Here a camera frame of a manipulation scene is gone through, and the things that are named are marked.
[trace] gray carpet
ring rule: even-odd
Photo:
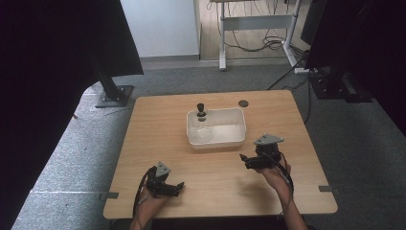
[[[115,78],[135,86],[127,107],[95,108],[99,83],[83,94],[76,114],[38,178],[12,229],[109,229],[102,216],[126,127],[140,96],[266,90],[288,65],[146,70]],[[289,74],[273,89],[295,86],[306,76]],[[307,83],[293,90],[305,120]],[[306,215],[317,229],[406,228],[406,138],[379,103],[320,101],[311,91],[306,123],[338,212]]]

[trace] white plastic container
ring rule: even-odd
[[[196,150],[238,147],[245,140],[244,112],[240,108],[209,110],[207,126],[213,126],[213,137],[210,140],[202,140],[196,136],[200,126],[196,117],[196,111],[191,111],[187,115],[187,135]]]

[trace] hand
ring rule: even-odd
[[[147,223],[158,213],[170,196],[160,195],[153,197],[146,186],[140,193],[140,202],[137,206],[135,218],[131,222],[131,230],[142,230]]]
[[[281,159],[279,162],[284,168],[287,169],[287,172],[290,173],[291,167],[289,164],[287,164],[287,161],[284,159],[284,157]],[[282,177],[282,171],[278,167],[275,167],[273,169],[265,168],[265,169],[260,169],[256,170],[257,173],[261,173],[263,177],[265,178],[266,182],[275,189],[277,192],[278,196],[280,197],[281,202],[288,202],[292,195],[290,192],[290,187]]]

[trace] desk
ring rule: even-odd
[[[186,135],[186,116],[198,103],[208,109],[238,107],[247,127],[246,139],[236,149],[195,150]],[[167,183],[185,182],[157,218],[235,217],[277,215],[282,211],[274,190],[260,174],[247,170],[239,158],[255,156],[253,142],[263,133],[280,136],[279,143],[292,166],[295,201],[302,214],[334,213],[330,192],[320,192],[327,179],[305,129],[292,94],[287,90],[154,96],[137,99],[110,193],[104,207],[107,219],[129,219],[138,185],[158,161],[172,172]]]
[[[221,4],[221,16],[219,23],[220,30],[220,54],[219,54],[219,69],[226,70],[226,51],[225,51],[225,32],[226,31],[242,31],[242,30],[264,30],[264,29],[287,29],[287,36],[283,42],[283,50],[292,67],[298,62],[294,53],[290,48],[292,36],[295,31],[296,22],[299,16],[299,9],[302,0],[297,0],[295,10],[292,14],[285,15],[262,15],[262,16],[243,16],[243,17],[225,17],[225,3],[229,2],[244,2],[250,0],[210,0]],[[304,68],[295,68],[295,73],[307,73]]]

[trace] metal bracket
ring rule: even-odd
[[[338,188],[333,189],[331,186],[329,185],[319,185],[319,191],[324,193],[324,192],[330,192],[333,193],[334,195],[340,195],[341,192]]]
[[[170,173],[171,169],[168,168],[164,163],[158,162],[158,166],[156,167],[156,177],[159,177],[161,175],[165,175]]]
[[[266,145],[279,143],[282,141],[283,141],[283,138],[281,138],[281,137],[272,136],[267,133],[264,133],[257,141],[254,142],[254,144],[259,145],[259,146],[266,146]]]
[[[107,200],[109,198],[118,198],[119,197],[119,193],[113,193],[113,192],[108,192],[106,194],[101,194],[99,196],[99,199],[101,200]]]

